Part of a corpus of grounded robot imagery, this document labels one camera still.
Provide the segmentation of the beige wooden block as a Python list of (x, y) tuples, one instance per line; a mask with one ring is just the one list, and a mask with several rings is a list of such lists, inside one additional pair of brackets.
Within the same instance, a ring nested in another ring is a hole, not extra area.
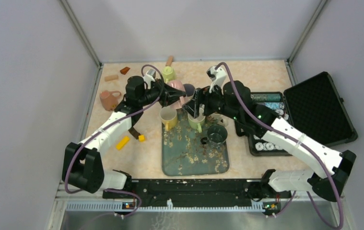
[(115, 80), (118, 80), (119, 79), (119, 76), (117, 74), (113, 74), (113, 75), (109, 75), (109, 76), (105, 76), (104, 77), (104, 80), (106, 82), (108, 81), (115, 81)]

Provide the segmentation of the black poker chip case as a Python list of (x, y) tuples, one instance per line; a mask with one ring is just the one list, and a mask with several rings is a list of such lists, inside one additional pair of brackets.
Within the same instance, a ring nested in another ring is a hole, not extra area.
[(344, 100), (328, 72), (321, 72), (284, 92), (253, 92), (251, 99), (325, 146), (350, 143), (358, 138)]

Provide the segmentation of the dark teal mug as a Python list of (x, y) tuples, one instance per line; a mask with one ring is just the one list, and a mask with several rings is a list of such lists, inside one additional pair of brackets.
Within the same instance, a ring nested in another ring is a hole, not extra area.
[(207, 130), (207, 136), (203, 137), (200, 142), (203, 145), (208, 145), (211, 148), (217, 148), (226, 142), (228, 136), (227, 129), (222, 125), (212, 125)]

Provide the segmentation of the yellow mug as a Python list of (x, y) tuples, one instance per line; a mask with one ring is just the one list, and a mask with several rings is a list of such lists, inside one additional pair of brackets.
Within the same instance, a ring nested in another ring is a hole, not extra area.
[(163, 107), (159, 113), (166, 132), (174, 128), (178, 123), (177, 110), (171, 107)]

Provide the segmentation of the terracotta mug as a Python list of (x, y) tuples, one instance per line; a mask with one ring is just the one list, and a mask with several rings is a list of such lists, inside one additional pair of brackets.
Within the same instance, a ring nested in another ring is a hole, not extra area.
[(99, 94), (100, 102), (107, 111), (114, 111), (119, 104), (122, 93), (120, 91), (104, 90)]

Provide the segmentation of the pale pink tall mug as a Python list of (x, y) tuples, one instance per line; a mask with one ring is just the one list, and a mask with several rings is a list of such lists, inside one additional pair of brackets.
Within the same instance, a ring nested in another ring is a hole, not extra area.
[(186, 89), (180, 80), (171, 80), (167, 83), (168, 89), (167, 104), (172, 109), (181, 109), (188, 102)]

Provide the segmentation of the light green upside-down mug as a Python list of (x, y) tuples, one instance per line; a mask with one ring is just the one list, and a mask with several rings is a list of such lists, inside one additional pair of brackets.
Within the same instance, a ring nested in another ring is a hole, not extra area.
[(205, 116), (198, 116), (197, 118), (188, 115), (188, 123), (190, 127), (194, 130), (197, 130), (199, 133), (202, 133), (203, 125), (205, 123)]

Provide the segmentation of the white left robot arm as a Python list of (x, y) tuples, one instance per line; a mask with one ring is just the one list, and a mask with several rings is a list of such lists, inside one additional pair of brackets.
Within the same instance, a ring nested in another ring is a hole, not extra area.
[(93, 134), (79, 143), (71, 142), (65, 148), (62, 180), (68, 194), (80, 191), (95, 193), (99, 189), (114, 189), (121, 198), (130, 196), (129, 175), (118, 170), (105, 170), (102, 157), (111, 146), (128, 132), (143, 112), (159, 103), (168, 106), (186, 95), (160, 79), (132, 76), (127, 80), (125, 95), (108, 120)]

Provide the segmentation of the dark brown block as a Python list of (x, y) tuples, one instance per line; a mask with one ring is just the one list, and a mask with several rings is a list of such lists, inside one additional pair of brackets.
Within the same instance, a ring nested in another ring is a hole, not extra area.
[(128, 132), (135, 138), (139, 139), (139, 136), (141, 135), (140, 132), (138, 132), (134, 127), (131, 127)]

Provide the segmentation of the small yellow cube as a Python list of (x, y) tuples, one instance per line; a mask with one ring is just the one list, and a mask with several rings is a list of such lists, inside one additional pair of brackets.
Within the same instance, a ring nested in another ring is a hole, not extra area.
[(146, 140), (146, 138), (144, 135), (139, 135), (138, 140), (139, 140), (139, 142), (144, 142)]

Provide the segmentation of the tan cylinder block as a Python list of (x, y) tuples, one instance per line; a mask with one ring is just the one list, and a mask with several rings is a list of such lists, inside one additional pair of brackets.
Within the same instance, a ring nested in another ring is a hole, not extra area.
[(167, 67), (169, 67), (169, 66), (171, 66), (172, 65), (172, 63), (173, 63), (173, 60), (174, 60), (174, 56), (169, 56), (168, 58), (167, 58), (167, 61), (166, 61), (166, 66)]

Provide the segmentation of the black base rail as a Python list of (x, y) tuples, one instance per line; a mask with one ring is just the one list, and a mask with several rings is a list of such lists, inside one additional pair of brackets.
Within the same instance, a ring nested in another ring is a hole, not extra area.
[(248, 179), (135, 179), (125, 194), (104, 191), (104, 199), (142, 199), (142, 207), (249, 207), (267, 198), (290, 198), (291, 192), (275, 192), (266, 182)]

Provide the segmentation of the teal blossom-pattern tray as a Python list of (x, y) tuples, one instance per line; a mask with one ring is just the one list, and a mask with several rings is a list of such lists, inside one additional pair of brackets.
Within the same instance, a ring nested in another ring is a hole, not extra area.
[(201, 144), (214, 125), (205, 118), (202, 133), (188, 123), (188, 113), (177, 110), (178, 123), (166, 132), (162, 125), (162, 170), (167, 176), (191, 176), (225, 173), (230, 168), (227, 144), (217, 148)]

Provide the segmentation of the cream patterned mug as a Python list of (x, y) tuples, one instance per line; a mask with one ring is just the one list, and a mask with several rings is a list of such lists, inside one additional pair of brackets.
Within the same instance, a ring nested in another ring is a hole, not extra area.
[(213, 124), (221, 125), (223, 127), (228, 126), (228, 119), (225, 118), (223, 115), (214, 113), (210, 117)]

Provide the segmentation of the dark red wooden block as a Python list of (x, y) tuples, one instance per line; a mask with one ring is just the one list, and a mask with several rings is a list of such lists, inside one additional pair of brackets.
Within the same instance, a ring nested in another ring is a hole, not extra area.
[(130, 67), (124, 67), (122, 68), (119, 72), (122, 74), (122, 75), (126, 75), (130, 70)]

